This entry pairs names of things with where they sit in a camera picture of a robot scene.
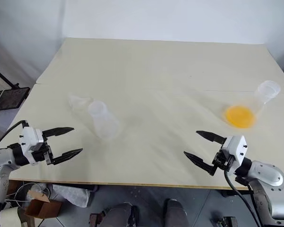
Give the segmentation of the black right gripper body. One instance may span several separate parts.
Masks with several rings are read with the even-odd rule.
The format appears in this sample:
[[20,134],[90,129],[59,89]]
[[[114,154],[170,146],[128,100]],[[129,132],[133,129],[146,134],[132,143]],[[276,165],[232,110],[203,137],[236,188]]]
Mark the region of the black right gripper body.
[[222,143],[220,150],[216,153],[212,161],[212,171],[216,171],[217,168],[229,171],[233,165],[234,160],[235,156],[230,154],[224,146],[224,143]]

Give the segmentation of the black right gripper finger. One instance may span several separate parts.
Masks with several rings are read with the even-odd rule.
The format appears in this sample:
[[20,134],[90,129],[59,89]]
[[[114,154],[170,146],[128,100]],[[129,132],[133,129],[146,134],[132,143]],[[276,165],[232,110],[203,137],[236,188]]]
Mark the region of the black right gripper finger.
[[185,152],[184,155],[197,167],[205,170],[209,175],[214,176],[216,168],[205,163],[200,157],[193,155],[191,153]]
[[209,140],[211,142],[217,142],[219,144],[224,144],[227,139],[208,131],[196,131],[196,133],[205,138],[206,140]]

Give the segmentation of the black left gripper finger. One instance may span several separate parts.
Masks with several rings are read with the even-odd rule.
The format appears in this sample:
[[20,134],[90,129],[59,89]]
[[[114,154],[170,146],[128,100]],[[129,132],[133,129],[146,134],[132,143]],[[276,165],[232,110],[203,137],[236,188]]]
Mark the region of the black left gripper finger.
[[48,138],[51,136],[60,136],[74,130],[72,127],[57,127],[43,131],[43,137]]
[[75,150],[71,150],[65,153],[62,153],[61,156],[56,157],[56,158],[52,158],[51,159],[51,164],[53,165],[57,165],[60,164],[62,162],[68,161],[70,159],[72,159],[73,157],[75,157],[76,155],[78,155],[83,149],[75,149]]

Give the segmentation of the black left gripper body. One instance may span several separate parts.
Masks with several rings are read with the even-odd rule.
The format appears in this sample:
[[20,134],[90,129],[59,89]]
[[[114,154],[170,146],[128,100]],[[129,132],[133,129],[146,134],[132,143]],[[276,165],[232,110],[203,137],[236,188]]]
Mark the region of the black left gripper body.
[[39,142],[37,145],[33,146],[32,155],[36,162],[45,161],[47,165],[53,165],[54,157],[47,140],[47,137],[43,137],[43,142]]

